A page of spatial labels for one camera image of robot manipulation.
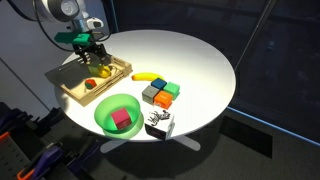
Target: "red cube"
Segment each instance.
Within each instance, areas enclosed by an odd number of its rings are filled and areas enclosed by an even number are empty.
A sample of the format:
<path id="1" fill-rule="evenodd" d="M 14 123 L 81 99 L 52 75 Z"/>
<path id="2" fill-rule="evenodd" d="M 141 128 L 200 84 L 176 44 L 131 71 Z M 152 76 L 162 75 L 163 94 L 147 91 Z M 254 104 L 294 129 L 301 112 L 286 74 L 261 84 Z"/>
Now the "red cube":
<path id="1" fill-rule="evenodd" d="M 118 130 L 124 129 L 132 123 L 126 108 L 121 108 L 111 113 L 111 117 L 115 125 L 117 126 Z"/>

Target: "yellow banana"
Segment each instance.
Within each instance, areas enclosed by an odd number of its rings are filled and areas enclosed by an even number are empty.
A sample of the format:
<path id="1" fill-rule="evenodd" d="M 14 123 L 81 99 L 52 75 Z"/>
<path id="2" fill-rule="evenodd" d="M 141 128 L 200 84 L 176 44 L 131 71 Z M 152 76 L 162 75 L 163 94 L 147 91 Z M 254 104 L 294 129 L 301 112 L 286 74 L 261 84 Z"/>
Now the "yellow banana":
<path id="1" fill-rule="evenodd" d="M 164 80 L 161 75 L 152 72 L 141 72 L 131 76 L 134 81 L 153 81 L 157 78 Z"/>

